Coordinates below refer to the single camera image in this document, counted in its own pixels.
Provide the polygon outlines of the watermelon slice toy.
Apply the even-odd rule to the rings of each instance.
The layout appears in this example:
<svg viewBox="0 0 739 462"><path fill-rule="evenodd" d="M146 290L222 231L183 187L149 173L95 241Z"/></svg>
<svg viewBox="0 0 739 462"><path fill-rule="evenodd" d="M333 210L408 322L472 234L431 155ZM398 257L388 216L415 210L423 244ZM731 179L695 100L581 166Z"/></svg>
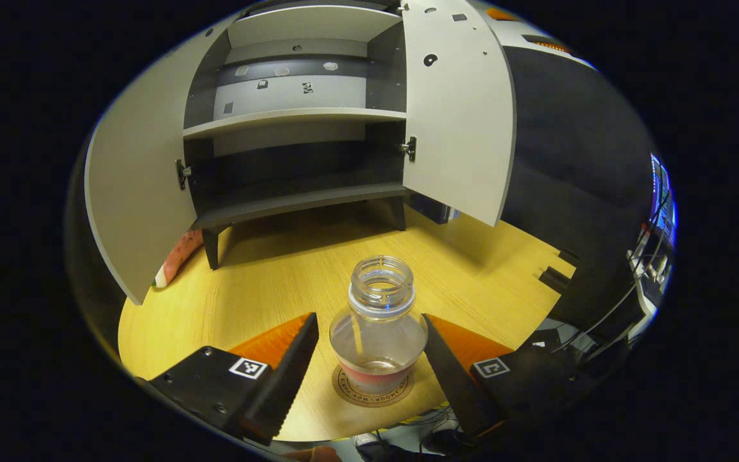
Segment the watermelon slice toy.
<svg viewBox="0 0 739 462"><path fill-rule="evenodd" d="M155 278L153 278L151 287L162 289L167 287L175 280L179 270L187 259L203 244L203 235L200 230L191 230L182 235L181 239L174 246L166 260L162 263Z"/></svg>

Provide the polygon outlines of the white cabinet shelf board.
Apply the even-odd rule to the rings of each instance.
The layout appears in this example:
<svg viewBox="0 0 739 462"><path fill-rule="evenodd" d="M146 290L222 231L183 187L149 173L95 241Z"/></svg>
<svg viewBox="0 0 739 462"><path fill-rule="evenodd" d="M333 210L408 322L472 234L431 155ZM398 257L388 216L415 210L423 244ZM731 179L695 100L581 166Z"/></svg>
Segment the white cabinet shelf board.
<svg viewBox="0 0 739 462"><path fill-rule="evenodd" d="M346 39L366 43L402 22L399 15L354 6L299 6L231 23L231 47L284 39Z"/></svg>
<svg viewBox="0 0 739 462"><path fill-rule="evenodd" d="M185 140L212 138L218 134L232 133L287 123L306 122L399 122L407 119L405 112L387 109L319 107L272 110L261 113L238 115L203 123L183 131Z"/></svg>

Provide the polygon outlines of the black backdrop cloth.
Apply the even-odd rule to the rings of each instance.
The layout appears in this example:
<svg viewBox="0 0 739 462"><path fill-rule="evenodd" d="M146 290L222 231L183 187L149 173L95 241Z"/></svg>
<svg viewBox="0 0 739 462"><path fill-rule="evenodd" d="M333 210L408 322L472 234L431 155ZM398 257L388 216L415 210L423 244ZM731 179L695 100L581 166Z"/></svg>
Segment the black backdrop cloth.
<svg viewBox="0 0 739 462"><path fill-rule="evenodd" d="M513 165L501 219L581 258L577 299L598 304L633 223L651 212L649 153L654 141L627 100L578 53L510 11L467 0L502 45L514 84ZM65 271L91 316L129 300L112 278L86 211L86 137L65 208Z"/></svg>

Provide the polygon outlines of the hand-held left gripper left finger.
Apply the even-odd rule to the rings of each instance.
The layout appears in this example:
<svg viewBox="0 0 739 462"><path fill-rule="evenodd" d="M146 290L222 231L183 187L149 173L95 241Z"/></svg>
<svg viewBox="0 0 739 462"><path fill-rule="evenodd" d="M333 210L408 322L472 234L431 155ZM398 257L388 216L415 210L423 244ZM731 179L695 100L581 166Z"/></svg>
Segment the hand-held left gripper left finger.
<svg viewBox="0 0 739 462"><path fill-rule="evenodd" d="M135 380L220 432L269 445L310 366L318 324L308 312L228 350L201 346L155 378Z"/></svg>

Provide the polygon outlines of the round brown coaster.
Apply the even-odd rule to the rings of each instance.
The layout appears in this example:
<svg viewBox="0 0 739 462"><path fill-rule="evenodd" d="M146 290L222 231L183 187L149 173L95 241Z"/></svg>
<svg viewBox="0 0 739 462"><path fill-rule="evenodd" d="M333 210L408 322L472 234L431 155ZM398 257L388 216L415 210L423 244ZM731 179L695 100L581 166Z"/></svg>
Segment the round brown coaster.
<svg viewBox="0 0 739 462"><path fill-rule="evenodd" d="M360 407L387 407L399 403L411 394L414 380L411 372L403 375L402 380L395 388L385 393L369 393L360 391L349 381L346 372L341 366L336 366L332 372L332 387L336 395L346 403Z"/></svg>

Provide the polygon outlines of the white cabinet door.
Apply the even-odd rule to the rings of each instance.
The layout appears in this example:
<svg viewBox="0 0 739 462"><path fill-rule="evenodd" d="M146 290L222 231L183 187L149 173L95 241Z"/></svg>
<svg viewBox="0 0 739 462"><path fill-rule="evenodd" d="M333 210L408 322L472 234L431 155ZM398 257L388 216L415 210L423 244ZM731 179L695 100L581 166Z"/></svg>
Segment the white cabinet door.
<svg viewBox="0 0 739 462"><path fill-rule="evenodd" d="M234 20L200 30L141 71L91 137L84 169L90 227L112 278L135 305L196 220L176 168L185 107L200 62Z"/></svg>
<svg viewBox="0 0 739 462"><path fill-rule="evenodd" d="M515 149L504 49L467 0L402 0L407 64L403 185L495 226Z"/></svg>

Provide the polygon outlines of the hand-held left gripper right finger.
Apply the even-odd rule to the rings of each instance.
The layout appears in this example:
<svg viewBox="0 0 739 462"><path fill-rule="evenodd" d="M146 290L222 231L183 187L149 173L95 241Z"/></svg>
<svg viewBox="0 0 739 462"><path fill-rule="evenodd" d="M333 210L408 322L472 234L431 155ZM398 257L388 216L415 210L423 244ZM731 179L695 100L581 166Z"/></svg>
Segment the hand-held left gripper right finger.
<svg viewBox="0 0 739 462"><path fill-rule="evenodd" d="M433 314L423 321L425 354L470 439L535 430L598 385L551 329L511 349Z"/></svg>

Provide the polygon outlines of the computer monitor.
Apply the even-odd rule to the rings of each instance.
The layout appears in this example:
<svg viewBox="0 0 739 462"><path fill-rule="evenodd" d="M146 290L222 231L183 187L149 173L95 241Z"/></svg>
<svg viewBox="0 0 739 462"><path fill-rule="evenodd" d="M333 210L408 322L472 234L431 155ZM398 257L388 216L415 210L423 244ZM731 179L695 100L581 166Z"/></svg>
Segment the computer monitor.
<svg viewBox="0 0 739 462"><path fill-rule="evenodd" d="M668 170L654 152L649 153L653 175L653 199L650 212L651 230L662 239L662 245L675 248L675 203Z"/></svg>

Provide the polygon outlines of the clear bottle with pink label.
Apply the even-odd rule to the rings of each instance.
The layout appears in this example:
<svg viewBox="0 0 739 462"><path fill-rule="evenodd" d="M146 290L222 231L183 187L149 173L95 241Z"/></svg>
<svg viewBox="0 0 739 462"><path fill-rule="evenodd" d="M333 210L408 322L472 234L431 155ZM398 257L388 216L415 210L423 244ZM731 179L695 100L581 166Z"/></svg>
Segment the clear bottle with pink label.
<svg viewBox="0 0 739 462"><path fill-rule="evenodd" d="M386 395L411 372L428 340L415 301L414 274L402 259L372 255L355 265L346 308L328 334L351 389Z"/></svg>

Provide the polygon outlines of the white equipment frame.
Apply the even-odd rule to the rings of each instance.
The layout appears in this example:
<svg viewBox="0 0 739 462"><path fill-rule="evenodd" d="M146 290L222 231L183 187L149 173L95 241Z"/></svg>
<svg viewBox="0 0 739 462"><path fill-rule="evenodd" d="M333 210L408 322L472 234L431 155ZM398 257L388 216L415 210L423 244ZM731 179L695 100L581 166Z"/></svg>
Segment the white equipment frame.
<svg viewBox="0 0 739 462"><path fill-rule="evenodd" d="M645 328L657 316L665 298L674 263L672 249L662 232L657 229L642 231L638 243L625 252L625 257L633 271L634 293L644 312L639 327Z"/></svg>

